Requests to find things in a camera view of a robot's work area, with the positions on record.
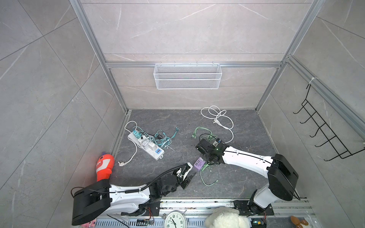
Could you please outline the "red toy vacuum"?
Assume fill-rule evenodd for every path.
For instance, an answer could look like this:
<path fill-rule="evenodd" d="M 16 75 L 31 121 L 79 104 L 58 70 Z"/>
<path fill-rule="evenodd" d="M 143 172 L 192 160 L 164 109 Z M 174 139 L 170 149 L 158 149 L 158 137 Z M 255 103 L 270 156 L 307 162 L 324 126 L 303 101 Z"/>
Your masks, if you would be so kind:
<path fill-rule="evenodd" d="M 109 179 L 112 174 L 114 164 L 115 159 L 111 154 L 103 154 L 96 164 L 97 181 Z"/>

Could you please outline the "brown plush toy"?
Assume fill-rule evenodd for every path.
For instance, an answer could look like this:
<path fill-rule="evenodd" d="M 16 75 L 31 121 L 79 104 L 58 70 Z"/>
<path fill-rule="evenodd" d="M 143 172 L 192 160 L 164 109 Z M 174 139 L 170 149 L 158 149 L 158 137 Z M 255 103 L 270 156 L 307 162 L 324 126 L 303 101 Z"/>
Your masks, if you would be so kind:
<path fill-rule="evenodd" d="M 291 216 L 290 220 L 295 225 L 295 228 L 310 228 L 309 223 L 305 219 L 299 219 L 298 217 Z"/>

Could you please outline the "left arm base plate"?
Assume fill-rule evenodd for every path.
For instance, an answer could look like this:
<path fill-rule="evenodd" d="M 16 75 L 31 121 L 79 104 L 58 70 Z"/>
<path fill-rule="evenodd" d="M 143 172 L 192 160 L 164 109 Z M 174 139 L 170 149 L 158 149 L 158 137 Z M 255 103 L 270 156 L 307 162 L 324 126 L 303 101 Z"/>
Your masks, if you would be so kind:
<path fill-rule="evenodd" d="M 121 212 L 121 216 L 158 216 L 160 212 L 161 202 L 156 201 L 153 203 L 147 202 L 145 204 L 140 204 L 137 211 L 133 213 Z"/>

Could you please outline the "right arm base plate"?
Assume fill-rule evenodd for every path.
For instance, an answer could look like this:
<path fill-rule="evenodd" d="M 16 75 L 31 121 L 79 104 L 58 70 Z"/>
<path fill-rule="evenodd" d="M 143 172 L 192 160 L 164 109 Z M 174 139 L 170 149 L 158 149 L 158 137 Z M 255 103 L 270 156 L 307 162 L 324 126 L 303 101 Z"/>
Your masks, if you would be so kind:
<path fill-rule="evenodd" d="M 239 215 L 241 216 L 273 216 L 274 211 L 272 209 L 271 204 L 266 208 L 261 208 L 253 201 L 249 200 L 234 200 L 234 209 L 239 211 Z"/>

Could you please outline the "aluminium front rail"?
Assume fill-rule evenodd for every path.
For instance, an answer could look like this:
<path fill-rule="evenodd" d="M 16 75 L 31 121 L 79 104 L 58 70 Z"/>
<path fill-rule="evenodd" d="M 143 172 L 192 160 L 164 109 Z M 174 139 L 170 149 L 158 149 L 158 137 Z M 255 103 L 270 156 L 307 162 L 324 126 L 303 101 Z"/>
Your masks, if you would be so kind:
<path fill-rule="evenodd" d="M 239 210 L 248 216 L 251 227 L 292 228 L 291 217 L 306 220 L 311 228 L 321 225 L 307 199 L 272 203 L 261 214 L 250 214 L 244 207 L 248 199 L 162 199 L 142 216 L 100 216 L 92 221 L 90 228 L 163 228 L 168 215 L 179 211 L 185 218 L 188 228 L 203 228 L 205 220 L 221 207 Z"/>

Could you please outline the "white multicolour power strip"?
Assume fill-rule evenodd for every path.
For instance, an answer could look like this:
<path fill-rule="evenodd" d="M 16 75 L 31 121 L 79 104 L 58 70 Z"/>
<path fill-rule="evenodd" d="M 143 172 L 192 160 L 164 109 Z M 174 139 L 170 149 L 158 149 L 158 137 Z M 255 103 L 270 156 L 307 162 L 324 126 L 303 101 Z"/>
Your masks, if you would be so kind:
<path fill-rule="evenodd" d="M 128 135 L 128 139 L 137 145 L 137 148 L 144 150 L 147 154 L 152 156 L 156 161 L 163 158 L 165 153 L 164 149 L 159 147 L 157 143 L 154 142 L 154 138 L 150 135 L 142 133 L 141 138 L 137 139 L 131 132 Z"/>

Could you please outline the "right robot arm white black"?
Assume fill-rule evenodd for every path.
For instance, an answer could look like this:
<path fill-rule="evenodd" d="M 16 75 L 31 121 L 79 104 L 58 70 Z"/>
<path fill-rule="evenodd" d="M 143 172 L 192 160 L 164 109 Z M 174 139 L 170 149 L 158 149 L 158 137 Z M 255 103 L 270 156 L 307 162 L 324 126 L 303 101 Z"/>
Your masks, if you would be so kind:
<path fill-rule="evenodd" d="M 200 139 L 195 148 L 205 157 L 208 165 L 235 165 L 268 179 L 268 183 L 255 190 L 247 203 L 247 210 L 251 214 L 263 213 L 277 200 L 299 199 L 296 191 L 299 175 L 281 154 L 251 154 L 229 146 L 219 139 L 213 142 Z"/>

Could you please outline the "white plush toy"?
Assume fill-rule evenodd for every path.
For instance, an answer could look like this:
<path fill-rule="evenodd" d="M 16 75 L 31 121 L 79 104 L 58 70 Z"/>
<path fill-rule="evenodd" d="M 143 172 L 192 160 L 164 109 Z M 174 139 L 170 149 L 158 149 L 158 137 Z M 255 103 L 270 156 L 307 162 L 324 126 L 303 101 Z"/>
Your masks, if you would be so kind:
<path fill-rule="evenodd" d="M 249 219 L 236 209 L 219 207 L 205 220 L 206 228 L 250 228 Z"/>

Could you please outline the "white analog clock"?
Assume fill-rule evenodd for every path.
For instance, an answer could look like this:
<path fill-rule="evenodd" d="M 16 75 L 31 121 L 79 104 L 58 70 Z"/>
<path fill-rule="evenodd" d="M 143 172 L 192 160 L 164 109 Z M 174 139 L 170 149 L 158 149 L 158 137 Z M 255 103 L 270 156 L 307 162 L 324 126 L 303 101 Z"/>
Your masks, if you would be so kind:
<path fill-rule="evenodd" d="M 187 218 L 180 211 L 172 211 L 165 217 L 164 228 L 187 228 Z"/>

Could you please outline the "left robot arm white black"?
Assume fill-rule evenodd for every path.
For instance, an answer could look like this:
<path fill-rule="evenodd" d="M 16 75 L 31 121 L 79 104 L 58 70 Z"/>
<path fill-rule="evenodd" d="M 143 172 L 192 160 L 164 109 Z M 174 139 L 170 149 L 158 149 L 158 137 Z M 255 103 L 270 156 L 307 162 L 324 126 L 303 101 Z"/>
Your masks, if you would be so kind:
<path fill-rule="evenodd" d="M 189 162 L 179 165 L 141 186 L 117 186 L 104 179 L 80 188 L 73 195 L 71 225 L 83 225 L 107 214 L 143 215 L 151 204 L 178 187 L 185 189 L 194 177 L 190 174 L 193 167 Z"/>

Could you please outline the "purple small power strip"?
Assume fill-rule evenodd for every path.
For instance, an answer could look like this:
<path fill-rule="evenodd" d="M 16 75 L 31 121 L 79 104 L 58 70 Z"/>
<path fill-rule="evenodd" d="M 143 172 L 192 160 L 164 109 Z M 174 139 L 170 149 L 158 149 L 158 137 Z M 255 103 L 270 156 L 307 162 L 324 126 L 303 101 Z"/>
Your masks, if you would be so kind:
<path fill-rule="evenodd" d="M 206 161 L 202 157 L 199 157 L 197 161 L 194 163 L 194 169 L 199 172 L 205 164 Z"/>

